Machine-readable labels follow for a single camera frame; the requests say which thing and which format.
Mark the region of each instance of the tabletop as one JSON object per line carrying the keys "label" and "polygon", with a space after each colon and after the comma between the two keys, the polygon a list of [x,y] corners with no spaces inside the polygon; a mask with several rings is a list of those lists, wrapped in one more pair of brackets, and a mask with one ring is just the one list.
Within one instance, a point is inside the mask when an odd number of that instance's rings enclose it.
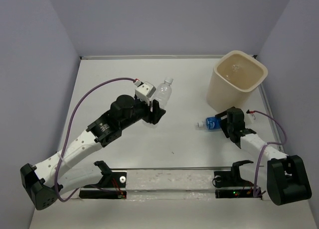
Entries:
{"label": "tabletop", "polygon": [[[160,187],[158,183],[149,183],[149,187],[145,188],[143,183],[128,183],[130,194],[126,200],[74,198],[67,203],[56,202],[43,211],[34,212],[30,229],[316,229],[308,201],[278,207],[271,201],[260,199],[216,199],[211,192],[213,173],[198,168],[229,167],[235,161],[253,160],[248,153],[226,139],[221,131],[207,132],[194,127],[196,122],[217,113],[207,104],[205,95],[213,66],[218,60],[82,60],[67,122],[80,98],[106,80],[132,77],[157,86],[166,76],[170,76],[174,82],[173,93],[166,107],[167,113],[158,127],[148,128],[141,122],[135,123],[123,131],[120,139],[87,157],[78,166],[104,160],[111,168],[129,169],[128,175],[134,174],[138,179],[136,182],[146,182],[152,173],[141,170],[143,168],[170,168],[174,169],[175,174],[186,172],[185,169],[176,171],[176,168],[197,170],[184,178],[187,187],[182,180],[179,181],[180,187],[177,184],[160,183]],[[134,88],[130,82],[116,82],[92,93],[75,116],[70,139],[75,139],[107,111],[117,96],[133,95]],[[266,112],[261,92],[256,89],[243,110]],[[249,127],[265,141],[273,141],[275,138],[271,124],[265,117],[258,115]],[[164,193],[153,192],[154,188],[170,190]]]}
{"label": "tabletop", "polygon": [[[205,96],[218,58],[211,59],[122,59],[82,60],[76,79],[67,116],[81,97],[101,82],[132,77],[148,81],[155,86],[166,76],[174,78],[172,95],[166,106],[166,114],[156,128],[135,123],[123,131],[122,137],[106,148],[90,155],[80,165],[104,160],[111,168],[188,168],[228,167],[233,162],[250,159],[222,131],[208,132],[195,128],[195,123],[217,112],[211,108]],[[69,142],[110,108],[119,95],[134,95],[131,82],[115,82],[103,86],[85,99],[75,115]],[[256,89],[243,110],[266,112],[263,98]],[[64,142],[65,125],[60,148]],[[266,117],[259,116],[250,125],[265,141],[273,141],[274,135]]]}
{"label": "tabletop", "polygon": [[316,229],[307,201],[74,199],[35,211],[30,229]]}

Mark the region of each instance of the bottle cap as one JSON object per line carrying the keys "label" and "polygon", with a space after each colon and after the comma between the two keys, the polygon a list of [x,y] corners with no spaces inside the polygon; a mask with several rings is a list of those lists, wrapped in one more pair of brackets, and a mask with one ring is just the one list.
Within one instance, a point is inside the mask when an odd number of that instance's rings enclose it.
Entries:
{"label": "bottle cap", "polygon": [[204,121],[200,121],[196,123],[196,127],[197,128],[204,128],[205,127],[205,122]]}
{"label": "bottle cap", "polygon": [[164,80],[164,82],[171,84],[171,83],[173,83],[173,80],[174,80],[174,79],[171,78],[171,77],[166,77],[165,80]]}

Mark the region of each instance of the beige container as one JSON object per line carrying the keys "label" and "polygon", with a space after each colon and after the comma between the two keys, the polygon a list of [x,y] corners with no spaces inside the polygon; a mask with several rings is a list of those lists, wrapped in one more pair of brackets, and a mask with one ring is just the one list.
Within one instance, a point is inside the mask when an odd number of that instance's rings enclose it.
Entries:
{"label": "beige container", "polygon": [[215,65],[206,96],[217,112],[242,105],[267,77],[268,70],[242,51],[231,51]]}

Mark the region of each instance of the gray wall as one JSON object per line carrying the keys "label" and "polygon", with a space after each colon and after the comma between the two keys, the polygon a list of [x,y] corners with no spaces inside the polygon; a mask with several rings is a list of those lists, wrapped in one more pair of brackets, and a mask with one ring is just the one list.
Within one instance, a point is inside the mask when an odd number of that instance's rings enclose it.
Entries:
{"label": "gray wall", "polygon": [[49,0],[0,0],[0,228],[29,228],[20,167],[52,154],[79,57]]}
{"label": "gray wall", "polygon": [[289,0],[51,0],[80,55],[257,54]]}
{"label": "gray wall", "polygon": [[319,226],[319,0],[290,0],[258,60],[269,70],[265,88],[288,134],[285,150],[304,160]]}

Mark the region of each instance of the clear plastic bottle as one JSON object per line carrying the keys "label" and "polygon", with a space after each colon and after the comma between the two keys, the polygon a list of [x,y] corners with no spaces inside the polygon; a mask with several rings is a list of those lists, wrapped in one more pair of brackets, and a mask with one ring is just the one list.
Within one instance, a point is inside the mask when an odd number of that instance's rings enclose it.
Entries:
{"label": "clear plastic bottle", "polygon": [[208,117],[205,121],[200,121],[196,124],[198,128],[204,128],[208,130],[220,129],[220,118]]}
{"label": "clear plastic bottle", "polygon": [[153,94],[153,100],[157,100],[159,102],[159,107],[162,109],[165,108],[167,102],[171,95],[171,87],[170,85],[173,82],[173,78],[166,77],[164,83],[160,84],[156,91]]}

